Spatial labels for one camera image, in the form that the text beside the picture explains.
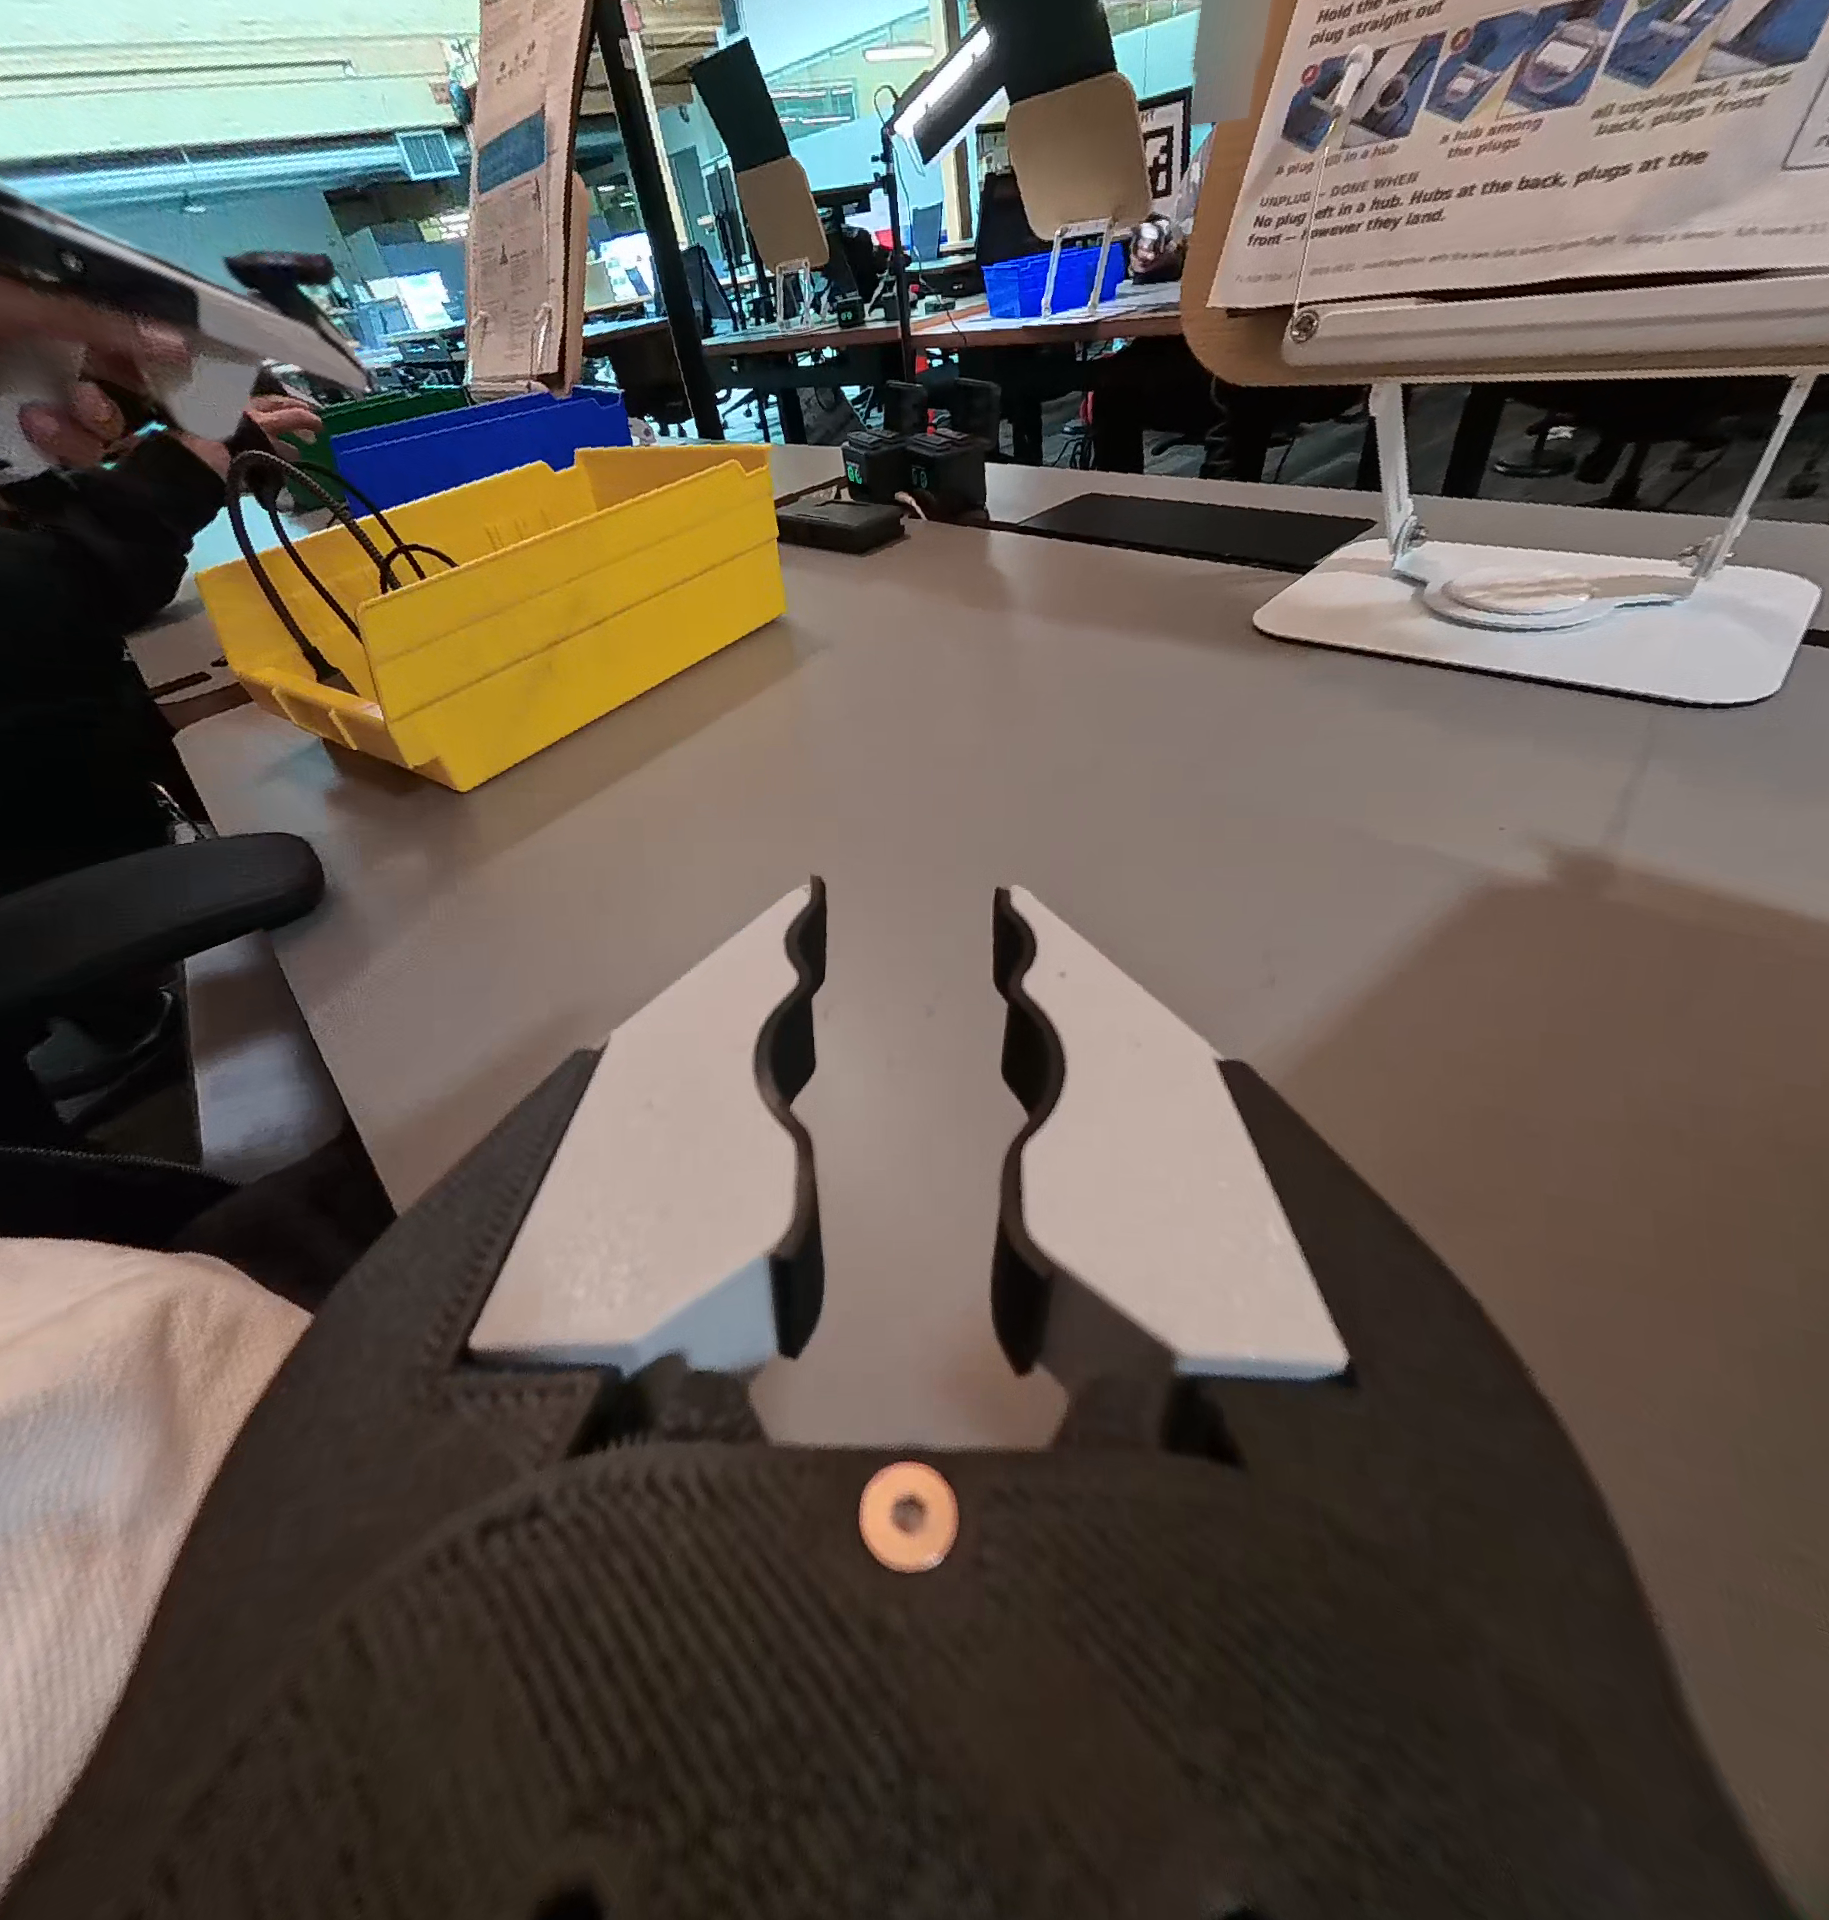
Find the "person's left forearm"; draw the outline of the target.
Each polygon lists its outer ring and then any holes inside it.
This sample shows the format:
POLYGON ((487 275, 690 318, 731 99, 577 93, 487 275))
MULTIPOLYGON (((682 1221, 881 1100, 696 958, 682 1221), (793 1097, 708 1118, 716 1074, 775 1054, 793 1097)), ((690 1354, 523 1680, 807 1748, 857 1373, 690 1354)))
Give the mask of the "person's left forearm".
POLYGON ((129 638, 222 504, 222 473, 172 433, 0 491, 0 897, 170 840, 172 730, 129 638))

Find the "black pole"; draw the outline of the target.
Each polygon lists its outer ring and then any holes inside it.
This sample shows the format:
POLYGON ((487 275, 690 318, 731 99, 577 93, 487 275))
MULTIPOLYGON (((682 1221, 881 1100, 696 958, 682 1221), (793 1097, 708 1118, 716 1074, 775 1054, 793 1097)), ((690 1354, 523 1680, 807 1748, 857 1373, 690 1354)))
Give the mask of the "black pole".
POLYGON ((638 45, 638 32, 630 27, 621 3, 592 3, 590 15, 620 138, 637 186, 662 313, 682 373, 682 390, 696 435, 707 442, 719 442, 724 439, 724 425, 716 402, 708 362, 702 354, 694 298, 685 279, 685 242, 674 219, 660 120, 647 99, 644 55, 638 45))

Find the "black flag panel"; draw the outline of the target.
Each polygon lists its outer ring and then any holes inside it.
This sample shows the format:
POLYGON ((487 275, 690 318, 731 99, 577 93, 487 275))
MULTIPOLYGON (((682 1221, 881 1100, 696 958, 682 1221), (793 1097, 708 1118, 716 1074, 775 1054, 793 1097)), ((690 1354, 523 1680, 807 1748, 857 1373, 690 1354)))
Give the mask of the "black flag panel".
POLYGON ((832 242, 753 48, 733 39, 694 60, 692 83, 733 162, 741 224, 772 277, 775 320, 807 323, 814 277, 828 266, 832 242))

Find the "green plastic bin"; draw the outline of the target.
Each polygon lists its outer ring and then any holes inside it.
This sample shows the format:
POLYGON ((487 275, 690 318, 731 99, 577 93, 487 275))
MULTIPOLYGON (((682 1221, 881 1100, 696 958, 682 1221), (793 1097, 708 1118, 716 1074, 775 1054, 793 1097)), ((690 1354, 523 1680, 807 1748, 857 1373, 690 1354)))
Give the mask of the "green plastic bin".
POLYGON ((326 460, 334 435, 457 411, 470 404, 470 393, 461 385, 430 385, 311 404, 319 418, 314 435, 284 433, 279 435, 279 442, 297 448, 301 456, 326 460))

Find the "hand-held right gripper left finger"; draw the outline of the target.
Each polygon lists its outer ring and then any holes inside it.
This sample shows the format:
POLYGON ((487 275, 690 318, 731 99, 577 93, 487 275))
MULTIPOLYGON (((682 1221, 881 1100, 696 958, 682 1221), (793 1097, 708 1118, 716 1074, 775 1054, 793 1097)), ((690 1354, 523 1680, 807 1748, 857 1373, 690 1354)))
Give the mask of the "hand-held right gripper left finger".
POLYGON ((827 883, 810 877, 608 1034, 471 1356, 758 1373, 805 1353, 827 1269, 795 1104, 827 948, 827 883))

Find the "cardboard card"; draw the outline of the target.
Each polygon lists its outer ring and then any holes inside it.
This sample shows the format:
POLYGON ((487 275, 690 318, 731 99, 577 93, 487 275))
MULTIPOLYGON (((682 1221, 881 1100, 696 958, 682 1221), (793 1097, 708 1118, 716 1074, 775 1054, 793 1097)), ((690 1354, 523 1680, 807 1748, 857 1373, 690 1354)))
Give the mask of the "cardboard card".
POLYGON ((580 377, 590 188, 577 133, 592 3, 485 3, 470 123, 467 383, 563 397, 580 377))

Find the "white light bar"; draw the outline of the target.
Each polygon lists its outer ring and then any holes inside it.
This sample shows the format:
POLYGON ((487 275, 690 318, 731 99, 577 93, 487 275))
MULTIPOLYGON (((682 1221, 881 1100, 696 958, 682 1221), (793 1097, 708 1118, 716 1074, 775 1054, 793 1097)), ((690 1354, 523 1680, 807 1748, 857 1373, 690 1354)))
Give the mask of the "white light bar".
POLYGON ((896 103, 885 133, 933 165, 1004 86, 993 25, 981 21, 896 103))

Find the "wooden document board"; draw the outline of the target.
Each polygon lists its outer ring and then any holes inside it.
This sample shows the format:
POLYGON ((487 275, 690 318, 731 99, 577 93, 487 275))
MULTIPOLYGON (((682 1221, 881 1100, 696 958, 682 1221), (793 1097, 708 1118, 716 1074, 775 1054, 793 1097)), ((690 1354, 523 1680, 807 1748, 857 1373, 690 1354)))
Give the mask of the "wooden document board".
POLYGON ((1215 126, 1182 288, 1185 334, 1215 373, 1246 385, 1829 373, 1829 272, 1215 307, 1220 242, 1294 7, 1270 4, 1253 95, 1215 126))

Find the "small black device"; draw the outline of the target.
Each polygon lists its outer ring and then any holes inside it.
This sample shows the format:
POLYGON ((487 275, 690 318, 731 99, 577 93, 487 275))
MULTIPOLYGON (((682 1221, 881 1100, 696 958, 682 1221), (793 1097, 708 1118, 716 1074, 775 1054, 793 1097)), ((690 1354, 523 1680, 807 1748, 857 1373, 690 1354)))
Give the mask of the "small black device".
POLYGON ((783 545, 849 558, 881 552, 905 537, 900 505, 866 500, 798 500, 782 504, 775 521, 783 545))

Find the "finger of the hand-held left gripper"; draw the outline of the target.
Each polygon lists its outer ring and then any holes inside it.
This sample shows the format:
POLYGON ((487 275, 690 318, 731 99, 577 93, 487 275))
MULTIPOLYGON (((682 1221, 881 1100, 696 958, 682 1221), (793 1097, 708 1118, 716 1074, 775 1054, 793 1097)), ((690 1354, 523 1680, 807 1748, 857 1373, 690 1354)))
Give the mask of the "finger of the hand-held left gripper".
POLYGON ((203 373, 219 366, 291 366, 346 394, 370 387, 370 371, 357 351, 304 291, 293 311, 283 311, 252 291, 201 285, 194 366, 203 373))
POLYGON ((163 423, 183 435, 227 442, 236 435, 267 359, 190 357, 163 369, 163 423))

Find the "yellow plastic bin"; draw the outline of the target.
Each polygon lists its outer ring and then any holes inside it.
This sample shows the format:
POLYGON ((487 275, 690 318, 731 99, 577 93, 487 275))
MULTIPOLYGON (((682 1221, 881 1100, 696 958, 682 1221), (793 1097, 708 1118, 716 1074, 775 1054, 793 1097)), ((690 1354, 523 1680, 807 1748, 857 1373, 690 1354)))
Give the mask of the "yellow plastic bin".
POLYGON ((580 449, 198 589, 258 708, 467 793, 782 618, 772 448, 580 449))

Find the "person's left hand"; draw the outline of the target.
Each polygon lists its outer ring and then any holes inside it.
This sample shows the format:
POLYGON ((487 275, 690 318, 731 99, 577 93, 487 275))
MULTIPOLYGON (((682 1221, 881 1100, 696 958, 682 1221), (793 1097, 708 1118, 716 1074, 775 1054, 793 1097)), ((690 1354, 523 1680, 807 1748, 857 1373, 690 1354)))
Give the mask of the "person's left hand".
POLYGON ((23 439, 49 467, 99 467, 130 438, 124 397, 155 398, 167 374, 190 364, 183 330, 153 320, 88 313, 56 339, 67 371, 57 397, 20 407, 23 439))

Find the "black desk pad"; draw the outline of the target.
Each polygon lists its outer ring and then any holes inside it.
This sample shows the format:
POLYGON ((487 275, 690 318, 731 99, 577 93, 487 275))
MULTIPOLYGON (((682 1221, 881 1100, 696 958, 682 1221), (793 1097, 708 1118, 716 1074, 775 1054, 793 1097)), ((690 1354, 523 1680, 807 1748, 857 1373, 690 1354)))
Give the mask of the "black desk pad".
POLYGON ((1362 517, 1119 492, 1081 492, 1000 527, 1031 537, 1281 575, 1306 575, 1378 532, 1376 521, 1362 517))

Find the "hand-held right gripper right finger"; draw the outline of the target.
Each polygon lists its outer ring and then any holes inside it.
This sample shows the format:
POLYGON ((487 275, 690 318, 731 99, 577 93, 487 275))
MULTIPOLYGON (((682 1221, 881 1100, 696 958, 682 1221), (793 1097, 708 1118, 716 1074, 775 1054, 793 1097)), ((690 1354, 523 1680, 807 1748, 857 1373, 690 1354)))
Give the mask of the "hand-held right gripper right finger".
POLYGON ((1350 1354, 1223 1061, 1025 888, 993 902, 993 1327, 1054 1380, 1339 1380, 1350 1354))

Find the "blue storage bin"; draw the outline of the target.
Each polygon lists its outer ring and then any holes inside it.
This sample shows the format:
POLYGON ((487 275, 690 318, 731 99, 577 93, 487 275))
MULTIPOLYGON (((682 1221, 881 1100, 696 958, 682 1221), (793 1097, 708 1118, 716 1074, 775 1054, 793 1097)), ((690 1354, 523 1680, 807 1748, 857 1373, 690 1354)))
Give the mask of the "blue storage bin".
POLYGON ((1024 252, 981 268, 989 318, 1002 322, 1092 311, 1116 298, 1124 277, 1121 240, 1065 245, 1059 252, 1024 252))
POLYGON ((621 394, 546 390, 471 401, 457 411, 334 435, 329 455, 357 505, 394 509, 516 467, 572 467, 580 449, 628 448, 621 394))

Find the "small wooden board stand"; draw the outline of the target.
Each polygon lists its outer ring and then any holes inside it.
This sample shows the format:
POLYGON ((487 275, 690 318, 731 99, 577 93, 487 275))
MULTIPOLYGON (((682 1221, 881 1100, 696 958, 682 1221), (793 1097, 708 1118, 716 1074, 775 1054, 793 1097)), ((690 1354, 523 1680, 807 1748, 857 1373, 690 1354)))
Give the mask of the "small wooden board stand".
POLYGON ((1029 228, 1050 242, 1040 299, 1050 320, 1065 247, 1092 237, 1106 254, 1153 207, 1140 101, 1112 69, 1010 103, 1006 134, 1029 228))

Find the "white stand base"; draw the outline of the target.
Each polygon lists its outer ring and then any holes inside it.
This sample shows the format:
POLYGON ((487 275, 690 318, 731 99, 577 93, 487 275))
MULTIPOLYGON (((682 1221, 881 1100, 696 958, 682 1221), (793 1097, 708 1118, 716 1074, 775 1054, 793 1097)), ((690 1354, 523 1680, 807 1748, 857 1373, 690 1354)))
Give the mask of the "white stand base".
POLYGON ((1406 387, 1379 379, 1382 535, 1353 539, 1255 610, 1274 640, 1680 708, 1778 694, 1820 605, 1786 570, 1735 565, 1769 469, 1814 390, 1788 379, 1728 521, 1674 561, 1436 539, 1410 484, 1406 387))

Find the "black battery charger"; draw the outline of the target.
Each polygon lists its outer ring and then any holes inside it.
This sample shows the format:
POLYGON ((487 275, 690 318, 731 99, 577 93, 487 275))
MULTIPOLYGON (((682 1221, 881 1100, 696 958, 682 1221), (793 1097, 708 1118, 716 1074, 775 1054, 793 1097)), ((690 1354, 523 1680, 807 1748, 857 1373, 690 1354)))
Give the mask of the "black battery charger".
POLYGON ((842 448, 845 494, 928 521, 986 523, 999 385, 951 374, 933 393, 914 379, 886 379, 879 404, 879 429, 857 429, 842 448))

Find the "grey desk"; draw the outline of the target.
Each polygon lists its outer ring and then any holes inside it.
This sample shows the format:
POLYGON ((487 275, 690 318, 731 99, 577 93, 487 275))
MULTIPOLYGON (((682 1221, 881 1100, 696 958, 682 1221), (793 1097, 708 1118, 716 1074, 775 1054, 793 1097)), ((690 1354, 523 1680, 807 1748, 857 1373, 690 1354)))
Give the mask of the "grey desk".
POLYGON ((825 877, 828 1293, 758 1409, 1038 1447, 987 1305, 1031 890, 1487 1307, 1829 1916, 1829 648, 1682 709, 1266 640, 1235 565, 942 525, 783 568, 783 619, 467 797, 250 704, 180 734, 217 827, 326 863, 279 964, 393 1195, 825 877))

